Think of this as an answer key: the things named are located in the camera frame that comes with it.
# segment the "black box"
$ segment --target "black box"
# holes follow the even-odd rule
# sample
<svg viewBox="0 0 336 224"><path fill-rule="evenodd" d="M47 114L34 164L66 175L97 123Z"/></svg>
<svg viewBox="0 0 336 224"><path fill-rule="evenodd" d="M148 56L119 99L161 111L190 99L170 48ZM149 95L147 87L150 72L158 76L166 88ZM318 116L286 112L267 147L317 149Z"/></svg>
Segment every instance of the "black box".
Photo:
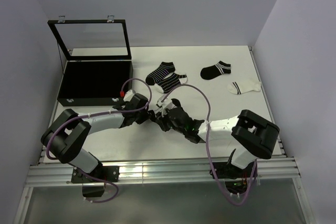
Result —
<svg viewBox="0 0 336 224"><path fill-rule="evenodd" d="M67 62L57 100L63 106L105 106L122 102L121 87L133 77L124 19L49 20ZM132 87L130 81L124 88Z"/></svg>

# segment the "white wall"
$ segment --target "white wall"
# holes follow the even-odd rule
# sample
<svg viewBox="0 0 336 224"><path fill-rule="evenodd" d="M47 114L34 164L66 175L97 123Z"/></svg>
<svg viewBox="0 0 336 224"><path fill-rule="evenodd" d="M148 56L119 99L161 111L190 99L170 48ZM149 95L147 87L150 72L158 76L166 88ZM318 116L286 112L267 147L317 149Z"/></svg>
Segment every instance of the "white wall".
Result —
<svg viewBox="0 0 336 224"><path fill-rule="evenodd" d="M61 70L37 0L0 0L0 207L11 223L29 165L39 158Z"/></svg>
<svg viewBox="0 0 336 224"><path fill-rule="evenodd" d="M336 220L336 0L277 0L255 57L319 223Z"/></svg>
<svg viewBox="0 0 336 224"><path fill-rule="evenodd" d="M131 46L254 45L276 0L39 0L48 18L127 21Z"/></svg>

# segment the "box lid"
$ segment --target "box lid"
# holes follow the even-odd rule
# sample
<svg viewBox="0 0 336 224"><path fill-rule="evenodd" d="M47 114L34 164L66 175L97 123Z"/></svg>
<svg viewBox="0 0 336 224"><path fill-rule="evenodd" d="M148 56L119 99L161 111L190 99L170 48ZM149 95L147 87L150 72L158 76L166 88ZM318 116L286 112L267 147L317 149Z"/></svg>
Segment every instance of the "box lid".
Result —
<svg viewBox="0 0 336 224"><path fill-rule="evenodd" d="M49 20L67 60L131 60L125 19Z"/></svg>

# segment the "white table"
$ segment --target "white table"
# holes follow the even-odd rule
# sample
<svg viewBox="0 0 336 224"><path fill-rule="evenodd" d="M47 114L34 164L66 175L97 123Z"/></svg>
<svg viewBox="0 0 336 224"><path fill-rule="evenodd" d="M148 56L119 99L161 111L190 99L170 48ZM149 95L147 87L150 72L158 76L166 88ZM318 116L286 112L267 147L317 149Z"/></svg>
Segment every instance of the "white table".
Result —
<svg viewBox="0 0 336 224"><path fill-rule="evenodd" d="M159 66L161 61L174 62L176 71L185 72L188 83L200 88L211 103L210 120L226 119L238 115L241 110L249 109L271 120L265 97L262 92L248 92L234 95L227 91L227 85L246 78L258 79L247 46L200 46L200 47L132 47L134 77L145 79ZM224 74L213 80L203 80L200 71L218 61L230 63L231 74ZM147 87L134 81L136 92L148 96ZM153 91L153 108L161 93ZM170 98L180 100L183 109L194 119L205 119L207 105L196 90L181 87ZM73 107L76 112L92 113L106 111L110 107ZM58 103L55 117L65 108ZM227 157L240 144L233 141L212 141L210 150L213 157ZM123 129L110 129L89 135L84 149L101 161L148 161L155 159L181 159L206 157L205 144L193 144L182 134L170 130L162 132L158 125L150 121L142 125L132 125ZM281 155L278 142L273 155ZM54 163L46 156L45 163Z"/></svg>

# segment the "black and white sock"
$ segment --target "black and white sock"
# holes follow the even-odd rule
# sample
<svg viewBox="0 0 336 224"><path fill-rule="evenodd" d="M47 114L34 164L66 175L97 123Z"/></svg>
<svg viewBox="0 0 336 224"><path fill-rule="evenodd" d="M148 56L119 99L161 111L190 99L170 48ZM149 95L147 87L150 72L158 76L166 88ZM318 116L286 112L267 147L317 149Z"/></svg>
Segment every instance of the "black and white sock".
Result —
<svg viewBox="0 0 336 224"><path fill-rule="evenodd" d="M244 94L249 91L261 91L261 82L256 79L247 79L245 81L235 81L227 86L227 90L232 94Z"/></svg>
<svg viewBox="0 0 336 224"><path fill-rule="evenodd" d="M186 74L173 73L171 76L155 84L155 88L158 90L158 92L167 94L175 86L184 84L187 82L187 80L188 78Z"/></svg>
<svg viewBox="0 0 336 224"><path fill-rule="evenodd" d="M168 74L175 71L174 63L172 62L161 62L159 67L151 72L146 77L146 83L148 85L154 85L159 81L162 81Z"/></svg>
<svg viewBox="0 0 336 224"><path fill-rule="evenodd" d="M213 66L203 68L201 71L201 77L204 80L212 80L225 73L231 73L231 64L226 64L220 61Z"/></svg>

